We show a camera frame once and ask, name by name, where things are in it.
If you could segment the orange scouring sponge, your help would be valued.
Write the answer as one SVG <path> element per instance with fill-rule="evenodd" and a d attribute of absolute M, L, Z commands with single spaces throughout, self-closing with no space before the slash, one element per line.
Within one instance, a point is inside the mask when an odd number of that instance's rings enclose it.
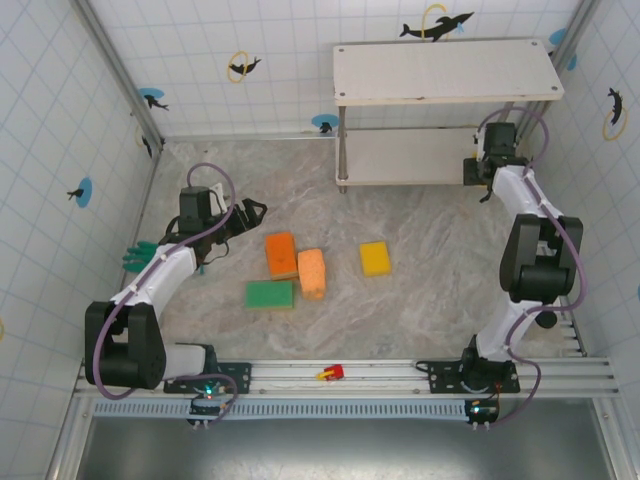
<path fill-rule="evenodd" d="M 291 232 L 267 235 L 265 253 L 272 280 L 289 280 L 298 276 L 295 239 Z"/>

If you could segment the green scouring sponge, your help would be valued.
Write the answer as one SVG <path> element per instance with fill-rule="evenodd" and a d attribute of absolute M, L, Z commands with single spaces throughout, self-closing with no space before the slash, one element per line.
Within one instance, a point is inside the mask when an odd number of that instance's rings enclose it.
<path fill-rule="evenodd" d="M 245 288 L 245 307 L 250 310 L 280 310 L 294 307 L 292 281 L 251 281 Z"/>

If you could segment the peach porous sponge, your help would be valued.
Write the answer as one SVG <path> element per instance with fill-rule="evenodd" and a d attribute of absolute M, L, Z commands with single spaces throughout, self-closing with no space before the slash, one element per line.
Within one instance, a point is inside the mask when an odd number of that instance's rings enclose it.
<path fill-rule="evenodd" d="M 322 300 L 326 294 L 326 266 L 320 249 L 298 254 L 298 276 L 302 296 L 306 300 Z"/>

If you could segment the yellow foam sponge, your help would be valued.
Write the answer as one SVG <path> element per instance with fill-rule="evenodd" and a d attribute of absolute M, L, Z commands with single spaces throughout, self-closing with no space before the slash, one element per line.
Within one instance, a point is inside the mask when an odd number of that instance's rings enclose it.
<path fill-rule="evenodd" d="M 388 275 L 392 272 L 387 244 L 384 241 L 362 243 L 359 252 L 365 277 Z"/>

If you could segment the white two-tier shelf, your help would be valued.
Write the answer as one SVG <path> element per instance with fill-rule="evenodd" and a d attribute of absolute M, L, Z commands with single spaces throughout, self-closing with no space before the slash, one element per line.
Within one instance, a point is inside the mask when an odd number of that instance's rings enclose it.
<path fill-rule="evenodd" d="M 475 121 L 350 128 L 348 108 L 489 106 L 555 101 L 564 89 L 536 39 L 338 45 L 335 180 L 354 186 L 458 185 L 474 150 Z"/>

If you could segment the green rubber glove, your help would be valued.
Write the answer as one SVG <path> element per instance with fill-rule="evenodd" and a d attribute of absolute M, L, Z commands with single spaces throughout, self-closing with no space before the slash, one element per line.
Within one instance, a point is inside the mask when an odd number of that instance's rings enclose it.
<path fill-rule="evenodd" d="M 123 269 L 129 273 L 141 273 L 154 258 L 157 248 L 157 243 L 138 241 L 122 257 Z"/>

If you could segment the controller board with LED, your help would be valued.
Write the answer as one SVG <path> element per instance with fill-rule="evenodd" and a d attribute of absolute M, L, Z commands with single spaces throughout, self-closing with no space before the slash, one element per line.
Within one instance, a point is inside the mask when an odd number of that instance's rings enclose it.
<path fill-rule="evenodd" d="M 197 394 L 191 399 L 187 422 L 193 430 L 208 429 L 209 424 L 217 418 L 224 409 L 223 402 L 215 403 L 214 400 L 226 394 L 226 387 L 220 383 L 205 385 L 196 390 Z"/>
<path fill-rule="evenodd" d="M 467 400 L 464 407 L 467 423 L 473 431 L 479 428 L 489 429 L 490 425 L 498 420 L 500 414 L 500 404 L 495 397 Z"/>

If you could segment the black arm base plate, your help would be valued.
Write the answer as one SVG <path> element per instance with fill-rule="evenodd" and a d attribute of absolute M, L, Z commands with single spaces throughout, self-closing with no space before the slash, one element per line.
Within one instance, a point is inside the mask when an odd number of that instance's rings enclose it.
<path fill-rule="evenodd" d="M 415 368 L 426 375 L 432 394 L 493 394 L 521 391 L 516 366 L 512 361 L 494 362 L 420 360 Z"/>
<path fill-rule="evenodd" d="M 247 394 L 251 383 L 252 364 L 248 362 L 222 362 L 213 370 L 219 375 L 232 378 L 239 394 Z M 166 394 L 198 394 L 202 396 L 217 396 L 233 394 L 231 382 L 225 379 L 197 379 L 175 380 L 164 383 L 163 392 Z"/>

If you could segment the long aluminium mounting rail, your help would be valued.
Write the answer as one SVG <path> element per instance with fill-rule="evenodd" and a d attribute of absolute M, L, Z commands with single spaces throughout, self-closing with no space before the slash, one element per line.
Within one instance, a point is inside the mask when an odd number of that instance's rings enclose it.
<path fill-rule="evenodd" d="M 431 375 L 412 360 L 340 360 L 344 377 L 316 378 L 321 360 L 253 360 L 247 398 L 430 398 Z M 620 395 L 606 358 L 540 358 L 537 399 L 615 398 Z"/>

